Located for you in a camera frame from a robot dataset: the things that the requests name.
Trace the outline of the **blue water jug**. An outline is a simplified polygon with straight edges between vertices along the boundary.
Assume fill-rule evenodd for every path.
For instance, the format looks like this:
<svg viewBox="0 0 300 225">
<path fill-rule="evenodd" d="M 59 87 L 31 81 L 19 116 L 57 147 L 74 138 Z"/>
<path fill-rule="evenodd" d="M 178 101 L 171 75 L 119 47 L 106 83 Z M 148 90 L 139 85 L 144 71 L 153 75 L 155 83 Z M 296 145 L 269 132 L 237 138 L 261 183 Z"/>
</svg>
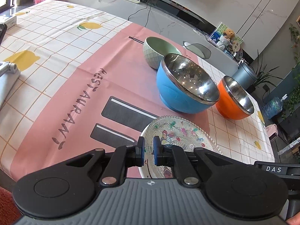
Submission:
<svg viewBox="0 0 300 225">
<path fill-rule="evenodd" d="M 283 109 L 283 103 L 287 99 L 288 95 L 285 94 L 281 98 L 274 97 L 271 99 L 262 109 L 262 115 L 267 119 L 271 119 Z"/>
</svg>

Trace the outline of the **green picture book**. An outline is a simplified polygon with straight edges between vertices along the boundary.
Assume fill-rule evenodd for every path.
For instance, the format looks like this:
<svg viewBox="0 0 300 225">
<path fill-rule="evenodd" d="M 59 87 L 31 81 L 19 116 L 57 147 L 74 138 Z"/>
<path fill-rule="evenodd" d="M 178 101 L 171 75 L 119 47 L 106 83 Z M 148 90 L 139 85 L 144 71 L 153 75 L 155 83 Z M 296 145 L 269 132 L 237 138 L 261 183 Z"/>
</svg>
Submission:
<svg viewBox="0 0 300 225">
<path fill-rule="evenodd" d="M 242 43 L 244 42 L 231 28 L 221 22 L 209 36 L 214 45 L 230 57 L 243 55 Z"/>
</svg>

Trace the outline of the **clear patterned glass plate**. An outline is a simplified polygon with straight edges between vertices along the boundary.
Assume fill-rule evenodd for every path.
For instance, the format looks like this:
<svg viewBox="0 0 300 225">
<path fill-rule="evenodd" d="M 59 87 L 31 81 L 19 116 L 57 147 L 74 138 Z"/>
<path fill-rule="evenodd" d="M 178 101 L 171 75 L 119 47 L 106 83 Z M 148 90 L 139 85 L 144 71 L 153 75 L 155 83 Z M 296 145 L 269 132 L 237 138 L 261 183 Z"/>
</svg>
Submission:
<svg viewBox="0 0 300 225">
<path fill-rule="evenodd" d="M 153 120 L 146 131 L 147 142 L 153 148 L 153 137 L 159 136 L 161 144 L 180 146 L 184 151 L 193 152 L 202 147 L 221 154 L 215 141 L 200 127 L 178 116 L 161 116 Z M 163 168 L 164 178 L 172 178 L 170 167 Z"/>
</svg>

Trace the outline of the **orange steel bowl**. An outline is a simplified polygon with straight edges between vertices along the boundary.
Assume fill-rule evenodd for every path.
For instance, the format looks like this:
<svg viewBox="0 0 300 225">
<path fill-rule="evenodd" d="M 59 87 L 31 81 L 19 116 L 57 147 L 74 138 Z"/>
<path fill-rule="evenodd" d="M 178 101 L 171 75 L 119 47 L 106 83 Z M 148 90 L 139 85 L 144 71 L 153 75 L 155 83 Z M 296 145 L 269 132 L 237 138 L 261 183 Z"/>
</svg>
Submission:
<svg viewBox="0 0 300 225">
<path fill-rule="evenodd" d="M 241 120 L 254 113 L 254 106 L 247 92 L 230 76 L 222 78 L 218 90 L 220 99 L 216 108 L 223 117 Z"/>
</svg>

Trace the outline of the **pink restaurant placemat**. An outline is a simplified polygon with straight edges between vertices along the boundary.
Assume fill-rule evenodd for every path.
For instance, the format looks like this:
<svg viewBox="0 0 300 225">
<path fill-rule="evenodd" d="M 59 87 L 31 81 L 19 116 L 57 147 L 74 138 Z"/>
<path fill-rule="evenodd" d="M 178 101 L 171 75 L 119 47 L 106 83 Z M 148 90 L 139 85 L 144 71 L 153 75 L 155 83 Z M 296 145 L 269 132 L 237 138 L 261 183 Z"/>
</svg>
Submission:
<svg viewBox="0 0 300 225">
<path fill-rule="evenodd" d="M 95 148 L 113 151 L 137 140 L 155 117 L 174 114 L 139 44 L 153 35 L 130 24 L 69 76 L 52 80 L 10 138 L 14 180 Z"/>
</svg>

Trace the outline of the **checked lemon tablecloth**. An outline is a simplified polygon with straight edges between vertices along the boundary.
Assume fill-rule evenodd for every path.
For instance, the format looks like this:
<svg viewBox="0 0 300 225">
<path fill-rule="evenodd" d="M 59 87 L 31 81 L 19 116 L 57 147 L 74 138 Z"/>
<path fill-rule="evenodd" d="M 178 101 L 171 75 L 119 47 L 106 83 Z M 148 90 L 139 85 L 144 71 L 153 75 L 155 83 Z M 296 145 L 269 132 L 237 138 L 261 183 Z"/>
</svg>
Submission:
<svg viewBox="0 0 300 225">
<path fill-rule="evenodd" d="M 16 149 L 9 141 L 31 103 L 53 79 L 69 76 L 102 42 L 135 24 L 96 9 L 54 0 L 23 9 L 16 17 L 16 25 L 7 30 L 1 43 L 1 60 L 15 63 L 21 71 L 1 107 L 1 169 L 10 177 Z"/>
</svg>

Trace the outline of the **white rolling stool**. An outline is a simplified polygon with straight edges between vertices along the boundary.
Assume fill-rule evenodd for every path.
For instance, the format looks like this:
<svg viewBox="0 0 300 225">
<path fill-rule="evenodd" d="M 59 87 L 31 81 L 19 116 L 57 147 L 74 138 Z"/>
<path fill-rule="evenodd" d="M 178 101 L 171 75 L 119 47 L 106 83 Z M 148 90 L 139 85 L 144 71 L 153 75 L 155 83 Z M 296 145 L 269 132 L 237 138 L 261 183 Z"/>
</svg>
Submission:
<svg viewBox="0 0 300 225">
<path fill-rule="evenodd" d="M 183 41 L 183 46 L 184 46 L 184 48 L 193 52 L 195 55 L 197 55 L 201 59 L 209 59 L 211 57 L 211 51 L 207 47 L 203 46 L 202 44 L 199 44 L 199 43 L 191 44 L 191 43 Z"/>
</svg>

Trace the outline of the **pink small heater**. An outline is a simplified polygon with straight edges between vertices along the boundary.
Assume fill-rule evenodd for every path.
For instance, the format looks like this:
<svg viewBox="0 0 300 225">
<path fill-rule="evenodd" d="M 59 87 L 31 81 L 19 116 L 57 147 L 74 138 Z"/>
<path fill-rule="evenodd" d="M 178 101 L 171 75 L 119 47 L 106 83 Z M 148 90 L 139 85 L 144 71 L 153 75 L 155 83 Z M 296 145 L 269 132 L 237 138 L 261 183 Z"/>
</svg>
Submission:
<svg viewBox="0 0 300 225">
<path fill-rule="evenodd" d="M 266 133 L 268 135 L 269 140 L 272 142 L 278 137 L 278 128 L 276 124 L 270 124 L 266 128 Z"/>
</svg>

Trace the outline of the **white painted ceramic plate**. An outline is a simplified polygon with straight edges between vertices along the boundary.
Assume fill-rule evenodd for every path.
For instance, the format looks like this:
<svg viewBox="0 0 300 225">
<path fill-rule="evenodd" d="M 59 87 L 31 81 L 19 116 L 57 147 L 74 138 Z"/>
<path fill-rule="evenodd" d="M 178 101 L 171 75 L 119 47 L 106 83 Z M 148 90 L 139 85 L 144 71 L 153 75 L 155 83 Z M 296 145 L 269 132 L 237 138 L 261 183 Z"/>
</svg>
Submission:
<svg viewBox="0 0 300 225">
<path fill-rule="evenodd" d="M 150 147 L 149 143 L 147 142 L 146 131 L 149 124 L 145 127 L 142 131 L 141 135 L 144 137 L 145 144 L 144 144 L 144 164 L 142 167 L 139 167 L 139 173 L 142 178 L 146 179 L 162 179 L 164 178 L 163 175 L 163 168 L 164 167 L 157 167 L 154 164 L 154 155 L 152 154 L 152 147 Z"/>
</svg>

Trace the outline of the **green ceramic bowl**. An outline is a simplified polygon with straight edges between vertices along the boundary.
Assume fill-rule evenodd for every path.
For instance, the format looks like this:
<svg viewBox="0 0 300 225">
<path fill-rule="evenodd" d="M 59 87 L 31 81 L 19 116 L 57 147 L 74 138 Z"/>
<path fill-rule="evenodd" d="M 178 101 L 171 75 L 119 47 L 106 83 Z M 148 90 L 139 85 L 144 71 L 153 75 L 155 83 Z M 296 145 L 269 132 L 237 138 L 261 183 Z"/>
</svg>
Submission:
<svg viewBox="0 0 300 225">
<path fill-rule="evenodd" d="M 143 43 L 144 58 L 154 70 L 158 70 L 161 60 L 170 53 L 181 55 L 181 52 L 175 46 L 161 38 L 147 37 Z"/>
</svg>

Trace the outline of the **teddy bear toy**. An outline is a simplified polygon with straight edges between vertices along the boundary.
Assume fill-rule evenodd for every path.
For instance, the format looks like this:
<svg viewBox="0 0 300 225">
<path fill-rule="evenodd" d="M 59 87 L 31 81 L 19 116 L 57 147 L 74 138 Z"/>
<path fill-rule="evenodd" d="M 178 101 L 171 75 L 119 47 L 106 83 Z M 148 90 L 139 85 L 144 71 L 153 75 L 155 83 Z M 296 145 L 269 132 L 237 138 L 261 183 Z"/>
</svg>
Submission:
<svg viewBox="0 0 300 225">
<path fill-rule="evenodd" d="M 227 28 L 225 31 L 223 31 L 223 34 L 220 36 L 218 42 L 217 42 L 217 47 L 220 50 L 225 50 L 231 43 L 231 40 L 235 37 L 235 32 Z"/>
</svg>

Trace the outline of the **grey metal trash can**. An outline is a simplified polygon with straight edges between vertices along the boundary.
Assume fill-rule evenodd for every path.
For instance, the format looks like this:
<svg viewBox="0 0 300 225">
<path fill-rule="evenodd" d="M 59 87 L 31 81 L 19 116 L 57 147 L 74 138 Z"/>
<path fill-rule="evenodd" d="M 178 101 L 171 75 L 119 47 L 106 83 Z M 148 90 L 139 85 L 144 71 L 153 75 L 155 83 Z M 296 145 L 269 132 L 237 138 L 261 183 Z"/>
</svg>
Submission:
<svg viewBox="0 0 300 225">
<path fill-rule="evenodd" d="M 239 64 L 238 70 L 234 73 L 232 78 L 245 90 L 257 80 L 253 69 L 244 62 Z"/>
</svg>

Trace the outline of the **blue steel bowl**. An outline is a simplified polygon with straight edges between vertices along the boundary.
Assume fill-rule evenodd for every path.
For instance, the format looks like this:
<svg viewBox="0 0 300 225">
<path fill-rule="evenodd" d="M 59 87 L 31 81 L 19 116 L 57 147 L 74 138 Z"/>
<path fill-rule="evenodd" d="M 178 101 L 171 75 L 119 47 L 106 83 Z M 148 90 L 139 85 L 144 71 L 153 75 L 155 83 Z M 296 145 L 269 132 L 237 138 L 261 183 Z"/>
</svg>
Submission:
<svg viewBox="0 0 300 225">
<path fill-rule="evenodd" d="M 220 99 L 218 87 L 210 75 L 179 54 L 169 53 L 163 57 L 156 83 L 162 102 L 176 112 L 196 114 Z"/>
</svg>

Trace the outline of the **green potted plant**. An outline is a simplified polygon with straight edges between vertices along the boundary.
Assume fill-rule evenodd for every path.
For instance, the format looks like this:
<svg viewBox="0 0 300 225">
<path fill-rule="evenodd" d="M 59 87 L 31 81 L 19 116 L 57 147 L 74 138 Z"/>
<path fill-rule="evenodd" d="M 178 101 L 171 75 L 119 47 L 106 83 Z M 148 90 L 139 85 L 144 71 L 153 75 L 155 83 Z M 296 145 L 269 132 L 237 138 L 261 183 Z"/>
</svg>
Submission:
<svg viewBox="0 0 300 225">
<path fill-rule="evenodd" d="M 265 84 L 275 86 L 275 84 L 271 82 L 272 79 L 283 80 L 283 78 L 272 74 L 272 72 L 274 70 L 278 69 L 279 66 L 273 67 L 272 69 L 270 69 L 268 71 L 266 70 L 266 67 L 267 67 L 267 64 L 263 63 L 263 53 L 261 53 L 261 54 L 257 53 L 257 69 L 255 71 L 256 80 L 251 85 L 251 87 L 253 87 L 254 89 L 258 88 L 259 85 L 265 85 Z"/>
</svg>

